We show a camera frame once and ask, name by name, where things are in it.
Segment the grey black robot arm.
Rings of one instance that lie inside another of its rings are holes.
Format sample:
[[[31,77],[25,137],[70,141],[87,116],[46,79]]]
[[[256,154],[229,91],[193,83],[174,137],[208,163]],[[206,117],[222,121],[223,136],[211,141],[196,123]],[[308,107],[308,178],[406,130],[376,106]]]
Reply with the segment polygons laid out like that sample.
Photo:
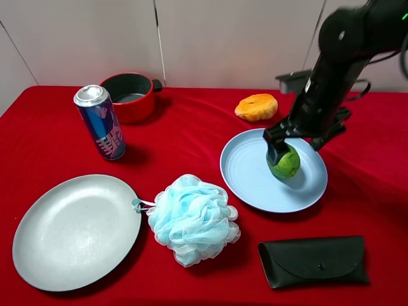
[[[363,6],[339,8],[323,22],[318,36],[319,57],[312,70],[279,76],[290,87],[296,78],[295,102],[288,116],[263,132],[266,160],[275,166],[289,152],[287,138],[310,138],[314,150],[346,130],[351,111],[342,106],[359,75],[374,57],[398,55],[407,75],[407,1],[367,1]]]

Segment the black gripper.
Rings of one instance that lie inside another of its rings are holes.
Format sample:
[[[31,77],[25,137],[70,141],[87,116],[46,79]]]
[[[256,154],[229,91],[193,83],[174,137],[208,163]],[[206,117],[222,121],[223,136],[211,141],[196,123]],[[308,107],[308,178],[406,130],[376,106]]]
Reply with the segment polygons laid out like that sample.
[[[263,133],[269,142],[270,164],[278,164],[290,152],[285,138],[308,138],[314,150],[322,149],[333,138],[327,134],[338,109],[370,60],[370,56],[358,56],[341,61],[320,53],[289,115]]]

